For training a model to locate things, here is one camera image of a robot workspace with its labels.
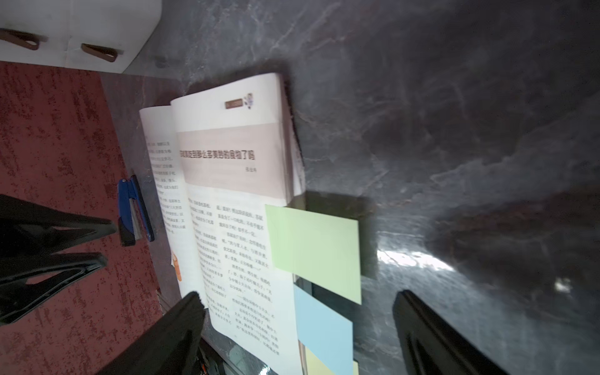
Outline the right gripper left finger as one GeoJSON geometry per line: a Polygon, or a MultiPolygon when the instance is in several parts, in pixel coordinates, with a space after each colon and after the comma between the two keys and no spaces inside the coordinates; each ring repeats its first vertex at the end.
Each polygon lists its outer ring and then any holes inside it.
{"type": "Polygon", "coordinates": [[[205,307],[190,292],[100,374],[197,374],[205,307]]]}

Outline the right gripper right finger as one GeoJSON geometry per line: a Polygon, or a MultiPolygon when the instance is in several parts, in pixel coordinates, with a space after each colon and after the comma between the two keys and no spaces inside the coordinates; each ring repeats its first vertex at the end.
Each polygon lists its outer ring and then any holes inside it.
{"type": "Polygon", "coordinates": [[[410,290],[396,295],[393,316],[409,374],[506,373],[410,290]]]}

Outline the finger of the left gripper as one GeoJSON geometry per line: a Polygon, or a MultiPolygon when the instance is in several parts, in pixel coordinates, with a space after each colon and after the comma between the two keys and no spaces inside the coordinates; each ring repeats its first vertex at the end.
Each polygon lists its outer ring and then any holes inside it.
{"type": "Polygon", "coordinates": [[[1,325],[22,319],[70,285],[106,267],[101,253],[25,256],[1,260],[1,325]]]}
{"type": "Polygon", "coordinates": [[[1,257],[58,253],[117,232],[111,220],[1,196],[1,257]]]}

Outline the magazine book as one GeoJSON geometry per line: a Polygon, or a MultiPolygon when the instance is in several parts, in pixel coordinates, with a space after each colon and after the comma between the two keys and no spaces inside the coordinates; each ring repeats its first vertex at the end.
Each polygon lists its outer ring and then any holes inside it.
{"type": "Polygon", "coordinates": [[[181,294],[197,292],[212,328],[271,370],[300,374],[294,278],[273,265],[266,213],[302,190],[280,75],[140,117],[181,294]]]}

